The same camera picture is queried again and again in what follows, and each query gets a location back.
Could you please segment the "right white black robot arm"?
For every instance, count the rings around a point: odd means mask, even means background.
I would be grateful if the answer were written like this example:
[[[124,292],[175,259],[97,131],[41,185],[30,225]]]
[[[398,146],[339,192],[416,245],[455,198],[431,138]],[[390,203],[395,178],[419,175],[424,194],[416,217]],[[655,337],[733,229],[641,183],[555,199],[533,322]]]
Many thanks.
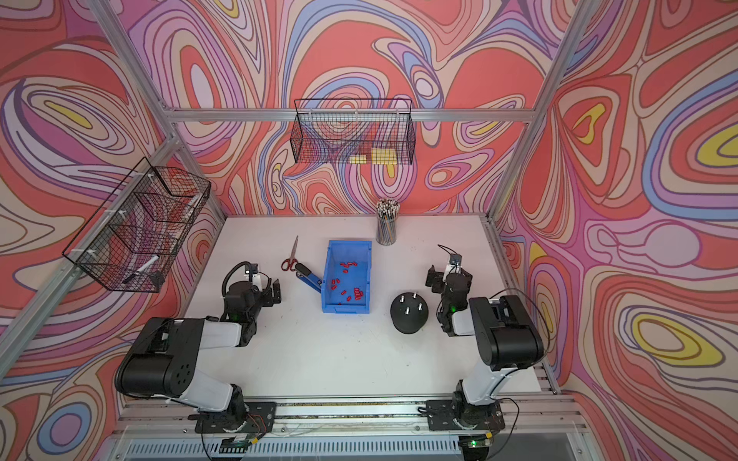
[[[436,320],[451,337],[472,337],[480,359],[457,383],[449,400],[430,400],[421,408],[431,431],[505,428],[500,392],[513,375],[545,355],[544,342],[523,302],[499,292],[471,298],[472,275],[457,267],[428,270],[426,286],[441,296]]]

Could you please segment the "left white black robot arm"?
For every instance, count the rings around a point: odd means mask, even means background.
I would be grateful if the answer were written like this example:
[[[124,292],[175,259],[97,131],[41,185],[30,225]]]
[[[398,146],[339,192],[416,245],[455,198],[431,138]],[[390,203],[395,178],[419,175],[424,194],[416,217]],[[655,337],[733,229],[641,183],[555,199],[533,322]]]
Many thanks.
[[[204,434],[248,434],[261,438],[274,426],[275,403],[247,403],[240,386],[209,375],[198,365],[201,353],[249,345],[265,307],[282,301],[280,282],[240,280],[223,286],[221,317],[150,319],[115,375],[123,396],[176,401],[193,408],[189,418]]]

